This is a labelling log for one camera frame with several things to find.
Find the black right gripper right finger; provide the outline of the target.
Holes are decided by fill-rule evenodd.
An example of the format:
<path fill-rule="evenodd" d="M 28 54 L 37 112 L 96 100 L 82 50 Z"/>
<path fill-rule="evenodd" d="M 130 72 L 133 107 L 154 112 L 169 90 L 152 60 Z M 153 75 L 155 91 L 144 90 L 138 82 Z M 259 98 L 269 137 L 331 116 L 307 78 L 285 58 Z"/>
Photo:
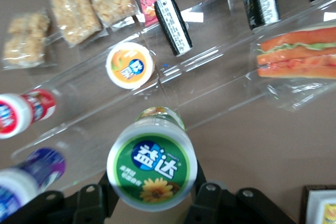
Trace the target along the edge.
<path fill-rule="evenodd" d="M 207 180 L 200 163 L 192 189 L 192 204 L 184 223 L 295 223 L 256 188 L 231 193 L 225 184 Z"/>

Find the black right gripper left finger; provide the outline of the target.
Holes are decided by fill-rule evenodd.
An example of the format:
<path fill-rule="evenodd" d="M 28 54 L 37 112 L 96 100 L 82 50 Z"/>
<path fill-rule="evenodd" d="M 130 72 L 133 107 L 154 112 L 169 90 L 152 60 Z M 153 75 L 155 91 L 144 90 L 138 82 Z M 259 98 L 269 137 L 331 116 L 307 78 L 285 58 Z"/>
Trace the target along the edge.
<path fill-rule="evenodd" d="M 2 223 L 104 223 L 118 199 L 105 173 L 69 197 L 55 190 L 42 193 Z"/>

